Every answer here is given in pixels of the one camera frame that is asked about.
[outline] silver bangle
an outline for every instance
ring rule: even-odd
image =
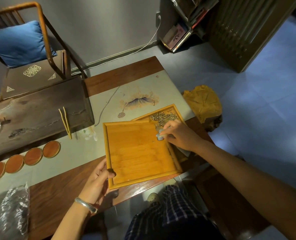
[[[90,212],[91,212],[92,214],[96,214],[97,211],[98,211],[97,208],[95,208],[94,206],[92,206],[92,205],[89,204],[88,202],[83,201],[83,200],[82,200],[81,198],[79,198],[79,197],[75,198],[75,202],[77,202],[77,203],[83,205],[84,207],[86,207],[88,210],[90,210]]]

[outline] wall outlet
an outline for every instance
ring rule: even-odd
[[[157,12],[156,13],[156,28],[158,28],[159,27],[159,24],[160,24],[159,15],[161,16],[160,12]]]

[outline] tiled floor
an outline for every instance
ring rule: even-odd
[[[176,54],[158,47],[103,64],[96,75],[157,56],[180,91],[206,84],[218,94],[223,123],[211,138],[232,154],[296,187],[296,20],[289,18],[246,72],[231,71],[209,44]],[[150,190],[158,191],[159,187]],[[106,211],[109,239],[122,239],[148,192]],[[285,239],[269,228],[256,239]]]

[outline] checkered fabric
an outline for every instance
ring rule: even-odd
[[[186,192],[179,187],[167,185],[162,196],[164,204],[153,202],[147,209],[134,216],[125,240],[140,239],[151,231],[182,219],[203,217]]]

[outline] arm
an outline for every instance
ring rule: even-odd
[[[103,159],[88,178],[79,198],[96,208],[109,192],[107,178],[114,177],[114,173],[106,170],[106,159]],[[76,240],[82,235],[84,224],[90,218],[90,211],[81,204],[74,202],[58,226],[52,240]]]
[[[296,240],[296,189],[201,139],[179,121],[169,121],[160,135],[208,161],[263,217]]]

